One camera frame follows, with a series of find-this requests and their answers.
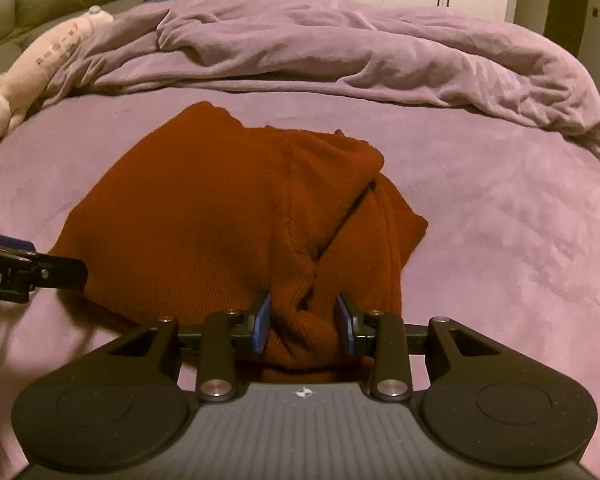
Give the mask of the purple crumpled duvet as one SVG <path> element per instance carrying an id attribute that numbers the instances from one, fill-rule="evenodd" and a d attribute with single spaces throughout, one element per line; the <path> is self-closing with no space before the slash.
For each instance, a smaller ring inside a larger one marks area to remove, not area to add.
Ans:
<path id="1" fill-rule="evenodd" d="M 437 6 L 352 0 L 169 0 L 123 12 L 81 44 L 43 102 L 166 87 L 309 92 L 470 106 L 555 131 L 600 156 L 586 68 L 532 30 Z"/>

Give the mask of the purple bed sheet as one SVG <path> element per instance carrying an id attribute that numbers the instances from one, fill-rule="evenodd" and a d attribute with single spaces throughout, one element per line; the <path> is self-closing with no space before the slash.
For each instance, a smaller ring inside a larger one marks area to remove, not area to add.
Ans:
<path id="1" fill-rule="evenodd" d="M 201 101 L 248 127 L 370 142 L 428 221 L 403 272 L 406 318 L 455 318 L 560 370 L 592 393 L 600 416 L 600 162 L 556 132 L 467 108 L 312 93 L 87 94 L 41 110 L 0 144 L 0 233 L 50 249 L 114 162 Z M 600 477 L 600 421 L 584 464 Z"/>

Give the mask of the rust orange knit sweater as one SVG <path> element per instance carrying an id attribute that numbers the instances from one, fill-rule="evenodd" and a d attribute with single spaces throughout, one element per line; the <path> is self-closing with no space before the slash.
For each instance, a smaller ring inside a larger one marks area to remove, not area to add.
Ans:
<path id="1" fill-rule="evenodd" d="M 428 223 L 340 131 L 249 128 L 208 102 L 145 136 L 70 212 L 56 256 L 82 260 L 87 300 L 185 324 L 271 296 L 264 382 L 364 377 L 343 354 L 339 296 L 402 310 L 401 273 Z"/>

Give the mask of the pink plush toy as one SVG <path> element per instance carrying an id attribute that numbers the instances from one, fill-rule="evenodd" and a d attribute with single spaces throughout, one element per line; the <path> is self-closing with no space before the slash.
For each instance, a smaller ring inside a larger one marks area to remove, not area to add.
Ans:
<path id="1" fill-rule="evenodd" d="M 0 141 L 24 121 L 30 106 L 76 48 L 113 21 L 112 14 L 91 6 L 43 32 L 0 74 Z"/>

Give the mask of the dark doorway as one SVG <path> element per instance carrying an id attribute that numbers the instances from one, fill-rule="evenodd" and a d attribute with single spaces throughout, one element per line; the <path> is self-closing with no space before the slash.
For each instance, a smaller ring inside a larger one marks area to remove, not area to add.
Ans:
<path id="1" fill-rule="evenodd" d="M 550 0 L 543 35 L 576 58 L 587 15 L 588 0 Z"/>

